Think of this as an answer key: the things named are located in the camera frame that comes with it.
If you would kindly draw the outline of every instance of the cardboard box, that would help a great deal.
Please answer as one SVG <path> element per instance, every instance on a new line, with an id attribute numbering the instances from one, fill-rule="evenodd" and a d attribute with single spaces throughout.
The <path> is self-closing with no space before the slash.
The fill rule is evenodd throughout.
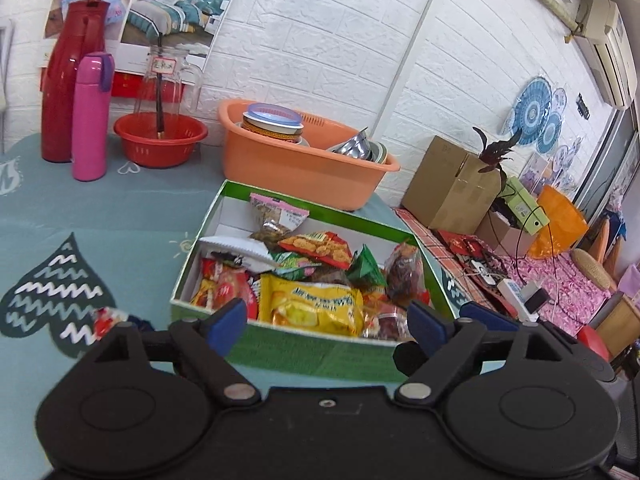
<path id="1" fill-rule="evenodd" d="M 517 227 L 511 227 L 502 215 L 488 211 L 475 234 L 491 247 L 495 254 L 515 257 L 517 247 L 518 257 L 521 257 L 527 254 L 536 237 L 526 231 L 523 231 L 521 236 L 520 231 Z"/>
<path id="2" fill-rule="evenodd" d="M 402 205 L 425 227 L 471 235 L 500 192 L 500 173 L 478 173 L 485 167 L 473 153 L 435 137 Z"/>
<path id="3" fill-rule="evenodd" d="M 431 304 L 443 316 L 458 316 L 462 304 L 469 301 L 411 232 L 396 229 L 344 211 L 306 202 L 285 194 L 225 180 L 205 216 L 196 240 L 205 236 L 225 235 L 246 238 L 255 229 L 253 207 L 249 195 L 256 192 L 272 196 L 296 207 L 309 210 L 309 217 L 296 229 L 296 234 L 316 231 L 337 233 L 352 251 L 366 245 L 382 266 L 400 242 L 417 246 L 422 254 L 425 286 Z M 170 303 L 172 320 L 208 317 L 211 312 L 190 303 L 200 287 L 200 257 L 206 250 L 202 242 L 194 243 L 174 286 Z M 247 329 L 234 346 L 228 360 L 241 365 L 273 369 L 293 374 L 329 376 L 347 380 L 404 380 L 396 371 L 392 353 L 397 343 L 307 332 L 295 328 L 249 320 Z"/>

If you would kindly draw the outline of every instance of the orange bag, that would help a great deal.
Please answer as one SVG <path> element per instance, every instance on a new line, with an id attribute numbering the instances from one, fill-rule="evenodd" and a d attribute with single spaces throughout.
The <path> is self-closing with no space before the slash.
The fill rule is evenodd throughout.
<path id="1" fill-rule="evenodd" d="M 553 240 L 553 254 L 558 255 L 568 250 L 586 232 L 589 226 L 582 213 L 575 205 L 556 188 L 545 186 L 538 197 L 538 205 L 542 206 L 549 218 L 549 227 L 544 226 L 538 231 L 538 236 L 527 252 L 527 256 L 542 260 L 552 256 L 551 240 Z"/>

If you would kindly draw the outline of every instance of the dark leaves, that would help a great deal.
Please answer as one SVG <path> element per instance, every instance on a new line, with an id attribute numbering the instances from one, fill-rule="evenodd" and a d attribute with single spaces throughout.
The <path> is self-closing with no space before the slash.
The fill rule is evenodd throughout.
<path id="1" fill-rule="evenodd" d="M 503 160 L 511 160 L 506 155 L 519 142 L 522 136 L 522 130 L 515 132 L 509 140 L 496 140 L 487 145 L 486 134 L 475 126 L 473 126 L 473 129 L 482 139 L 483 149 L 482 153 L 478 155 L 478 158 L 486 164 L 484 168 L 478 170 L 478 173 L 489 173 L 497 168 L 500 171 L 500 192 L 502 192 L 504 186 L 507 184 L 507 174 L 500 166 L 500 163 Z"/>
<path id="2" fill-rule="evenodd" d="M 486 134 L 484 133 L 484 131 L 482 131 L 480 128 L 477 128 L 476 126 L 473 126 L 473 129 L 476 132 L 476 134 L 478 134 L 482 139 L 482 150 L 483 151 L 486 150 Z"/>

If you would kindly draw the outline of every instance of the air conditioner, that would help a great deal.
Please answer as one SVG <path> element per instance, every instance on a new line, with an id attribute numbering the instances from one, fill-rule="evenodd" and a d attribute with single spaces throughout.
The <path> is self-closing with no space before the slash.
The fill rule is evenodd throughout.
<path id="1" fill-rule="evenodd" d="M 603 99 L 625 110 L 636 96 L 638 79 L 618 5 L 611 0 L 580 0 L 576 41 L 600 87 Z"/>

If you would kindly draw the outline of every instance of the green snack bag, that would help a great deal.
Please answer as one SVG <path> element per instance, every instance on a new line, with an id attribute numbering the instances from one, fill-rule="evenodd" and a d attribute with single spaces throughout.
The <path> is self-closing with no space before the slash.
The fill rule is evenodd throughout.
<path id="1" fill-rule="evenodd" d="M 386 286 L 385 277 L 366 245 L 363 245 L 360 254 L 354 257 L 351 267 L 347 270 L 347 278 L 354 287 L 360 289 Z"/>
<path id="2" fill-rule="evenodd" d="M 296 253 L 280 253 L 271 254 L 273 259 L 280 264 L 273 273 L 285 280 L 299 282 L 300 280 L 311 276 L 316 267 L 322 266 L 321 262 L 313 262 L 306 256 Z"/>

